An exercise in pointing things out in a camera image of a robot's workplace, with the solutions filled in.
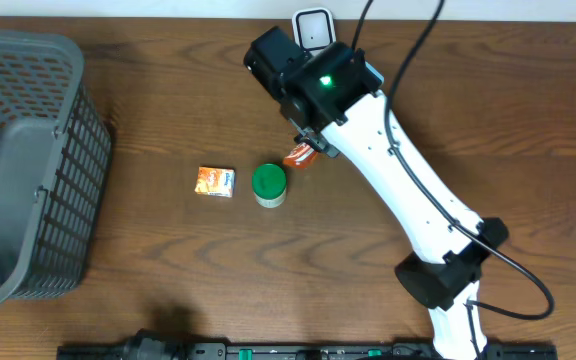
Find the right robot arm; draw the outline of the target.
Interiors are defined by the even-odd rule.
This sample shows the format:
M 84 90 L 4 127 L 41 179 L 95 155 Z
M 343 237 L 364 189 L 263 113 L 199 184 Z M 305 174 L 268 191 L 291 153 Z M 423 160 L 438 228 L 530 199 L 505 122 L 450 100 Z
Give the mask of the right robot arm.
M 508 229 L 445 186 L 386 111 L 383 78 L 363 51 L 334 42 L 313 55 L 273 27 L 252 42 L 243 63 L 302 140 L 330 157 L 344 155 L 397 218 L 413 251 L 395 274 L 428 309 L 435 351 L 447 359 L 483 352 L 479 315 L 466 304 L 476 300 L 481 265 Z

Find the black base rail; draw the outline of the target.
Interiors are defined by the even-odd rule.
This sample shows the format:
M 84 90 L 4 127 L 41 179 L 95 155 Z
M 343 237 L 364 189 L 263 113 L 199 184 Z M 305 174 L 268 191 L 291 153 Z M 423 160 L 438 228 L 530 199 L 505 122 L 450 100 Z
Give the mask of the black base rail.
M 232 344 L 183 342 L 145 329 L 115 344 L 67 344 L 57 360 L 353 360 L 438 359 L 426 342 L 394 344 Z

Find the orange Top chocolate bar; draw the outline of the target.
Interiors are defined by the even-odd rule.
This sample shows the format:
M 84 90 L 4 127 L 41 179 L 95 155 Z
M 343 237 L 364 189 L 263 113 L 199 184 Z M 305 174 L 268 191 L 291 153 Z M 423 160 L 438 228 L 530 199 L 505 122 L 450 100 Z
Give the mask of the orange Top chocolate bar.
M 313 147 L 302 142 L 283 158 L 282 164 L 290 168 L 305 169 L 313 164 L 317 155 L 318 152 Z

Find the green lid jar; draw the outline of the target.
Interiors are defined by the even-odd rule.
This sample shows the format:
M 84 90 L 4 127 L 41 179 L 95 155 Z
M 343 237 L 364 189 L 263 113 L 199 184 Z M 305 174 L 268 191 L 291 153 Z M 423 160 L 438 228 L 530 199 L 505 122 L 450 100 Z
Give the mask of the green lid jar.
M 280 206 L 287 192 L 284 170 L 275 164 L 263 164 L 252 175 L 252 190 L 257 203 L 265 208 Z

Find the orange small box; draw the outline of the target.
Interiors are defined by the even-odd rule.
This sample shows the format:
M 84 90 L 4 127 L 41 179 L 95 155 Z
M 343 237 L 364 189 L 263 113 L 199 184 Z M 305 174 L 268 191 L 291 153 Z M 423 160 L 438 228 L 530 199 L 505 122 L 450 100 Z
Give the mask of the orange small box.
M 194 191 L 199 195 L 231 198 L 234 186 L 233 169 L 200 167 Z

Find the white barcode scanner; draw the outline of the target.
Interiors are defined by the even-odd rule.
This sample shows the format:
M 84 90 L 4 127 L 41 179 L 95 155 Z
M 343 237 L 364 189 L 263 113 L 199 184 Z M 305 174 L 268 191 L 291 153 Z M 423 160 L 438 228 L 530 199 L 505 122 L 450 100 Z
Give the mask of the white barcode scanner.
M 296 11 L 292 27 L 295 43 L 313 56 L 336 41 L 332 13 L 323 7 Z

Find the grey plastic basket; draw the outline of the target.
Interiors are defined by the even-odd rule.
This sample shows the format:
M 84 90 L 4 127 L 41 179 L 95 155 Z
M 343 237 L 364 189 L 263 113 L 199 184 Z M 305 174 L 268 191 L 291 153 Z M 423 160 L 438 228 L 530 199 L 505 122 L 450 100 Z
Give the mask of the grey plastic basket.
M 79 47 L 0 30 L 0 304 L 81 282 L 112 158 Z

